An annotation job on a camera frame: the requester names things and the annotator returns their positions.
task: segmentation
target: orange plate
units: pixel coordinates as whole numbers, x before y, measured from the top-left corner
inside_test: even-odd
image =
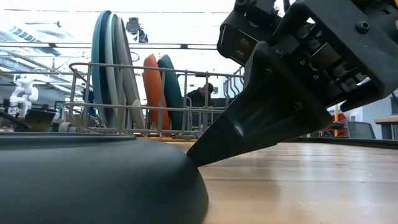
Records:
[[[158,68],[155,55],[151,54],[144,60],[145,67]],[[160,94],[162,93],[162,79],[160,77],[160,72],[157,70],[144,69],[144,74],[142,75],[144,80],[145,93],[147,95],[148,106],[159,106],[160,105]],[[163,107],[167,107],[166,99],[163,96]],[[157,128],[159,120],[159,111],[150,110],[150,120],[155,124]],[[163,130],[170,129],[169,116],[167,110],[163,110]]]

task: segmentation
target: blue plate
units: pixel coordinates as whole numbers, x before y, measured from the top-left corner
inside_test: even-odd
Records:
[[[111,11],[103,11],[98,16],[95,24],[93,43],[91,46],[91,62],[105,63],[105,31],[106,22],[110,16]],[[95,103],[111,104],[111,98],[108,90],[108,81],[106,79],[105,67],[92,67],[91,74],[93,79],[93,90]],[[112,108],[98,108],[99,116],[105,125],[111,119]]]

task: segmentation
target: wooden surface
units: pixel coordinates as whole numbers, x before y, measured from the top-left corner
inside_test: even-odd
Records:
[[[187,151],[192,143],[171,144]],[[200,172],[210,198],[205,223],[398,222],[395,150],[283,143]]]
[[[388,118],[375,119],[374,122],[376,124],[384,124],[384,123],[398,124],[398,116],[390,116]]]

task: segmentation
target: metal wire rack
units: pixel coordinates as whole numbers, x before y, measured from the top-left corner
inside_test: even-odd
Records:
[[[83,78],[83,75],[75,69],[76,66],[87,66],[87,74],[86,78]],[[91,69],[92,67],[112,67],[112,68],[117,68],[119,69],[119,73],[123,74],[124,69],[141,69],[141,70],[158,70],[161,72],[162,75],[162,93],[164,92],[165,88],[165,73],[166,72],[176,72],[176,73],[181,73],[184,76],[184,93],[183,93],[183,108],[169,108],[169,107],[163,107],[163,102],[165,101],[164,99],[164,94],[161,94],[160,96],[160,105],[159,106],[146,106],[146,105],[141,105],[140,102],[134,102],[133,105],[126,105],[126,102],[122,99],[122,86],[123,86],[123,76],[121,75],[121,78],[118,79],[117,82],[117,89],[118,89],[118,96],[119,96],[119,104],[118,105],[106,105],[106,104],[97,104],[97,103],[89,103],[88,101],[88,96],[89,96],[89,88],[86,88],[86,93],[85,93],[85,99],[84,102],[76,102],[75,101],[75,90],[76,90],[76,80],[77,78],[81,78],[84,82],[87,82],[87,80],[90,80],[91,76]],[[70,102],[63,104],[64,108],[68,108],[69,110],[69,115],[71,117],[71,125],[76,126],[77,131],[79,132],[99,132],[99,133],[130,133],[130,134],[142,134],[144,136],[150,136],[151,134],[156,134],[158,137],[162,136],[170,136],[173,134],[175,138],[197,138],[202,134],[204,131],[207,130],[208,128],[208,122],[203,122],[203,128],[201,127],[193,127],[192,125],[192,113],[199,113],[199,124],[201,123],[202,117],[203,121],[208,121],[208,115],[210,114],[211,116],[211,123],[214,121],[214,114],[221,114],[224,111],[224,107],[222,108],[209,108],[209,102],[208,102],[208,79],[211,76],[217,76],[217,77],[226,77],[228,79],[228,82],[235,82],[235,78],[239,78],[241,82],[243,82],[243,77],[241,75],[236,75],[236,74],[224,74],[224,73],[210,73],[210,72],[196,72],[196,71],[189,71],[189,70],[176,70],[176,69],[168,69],[168,68],[153,68],[153,67],[138,67],[138,66],[132,66],[132,65],[116,65],[116,64],[106,64],[106,63],[71,63],[69,65],[69,68],[73,72],[73,79],[72,79],[72,88],[71,88],[71,97],[70,97]],[[206,83],[205,83],[205,105],[202,108],[198,107],[192,107],[190,98],[187,97],[187,79],[188,76],[202,76],[205,77]],[[82,113],[79,116],[79,121],[76,120],[76,118],[73,115],[73,108],[76,106],[81,106]],[[117,108],[118,112],[116,115],[116,123],[117,123],[117,128],[108,128],[106,126],[103,126],[101,124],[101,118],[97,117],[99,121],[98,127],[90,127],[88,126],[88,108],[93,107],[93,108]],[[159,111],[159,119],[158,119],[158,124],[157,124],[157,129],[151,129],[149,125],[147,125],[146,129],[135,129],[133,128],[128,128],[126,126],[126,110],[127,109],[142,109],[142,110],[151,110],[151,111]],[[162,129],[163,127],[163,121],[162,121],[162,114],[163,110],[168,110],[168,111],[181,111],[183,112],[183,118],[182,118],[182,129],[181,130],[164,130]],[[148,113],[146,113],[146,121],[148,122]]]

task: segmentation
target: table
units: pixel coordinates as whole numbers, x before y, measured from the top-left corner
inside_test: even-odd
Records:
[[[398,150],[281,143],[199,170],[207,224],[397,223]]]
[[[383,139],[393,139],[392,125],[398,125],[398,116],[375,119],[374,122],[381,125],[381,135]]]

